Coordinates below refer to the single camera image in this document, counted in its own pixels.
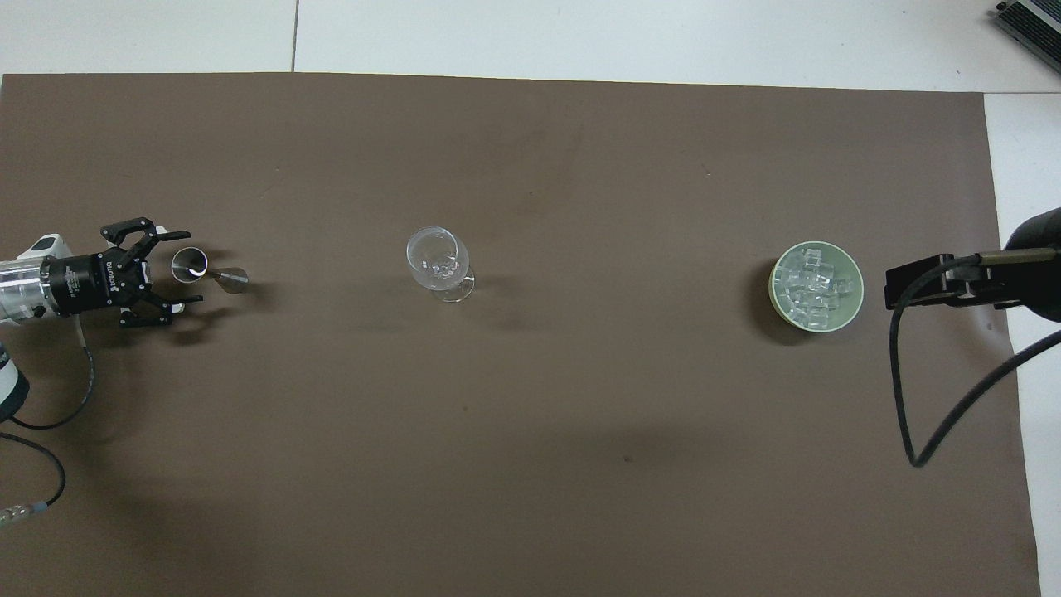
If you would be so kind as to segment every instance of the wine glass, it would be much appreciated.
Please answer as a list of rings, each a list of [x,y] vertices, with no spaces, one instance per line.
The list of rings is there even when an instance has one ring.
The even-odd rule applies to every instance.
[[[468,249],[441,226],[417,230],[405,245],[405,260],[417,283],[446,303],[464,300],[475,287]]]

